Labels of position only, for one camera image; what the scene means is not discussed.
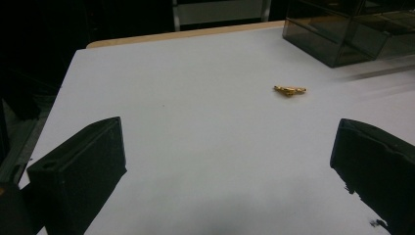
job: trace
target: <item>clear plastic box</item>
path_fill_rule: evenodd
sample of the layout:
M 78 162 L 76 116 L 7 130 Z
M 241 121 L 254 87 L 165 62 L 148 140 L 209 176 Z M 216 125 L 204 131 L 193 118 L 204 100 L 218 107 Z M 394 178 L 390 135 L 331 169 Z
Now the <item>clear plastic box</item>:
M 292 0 L 283 37 L 329 67 L 415 54 L 415 0 Z

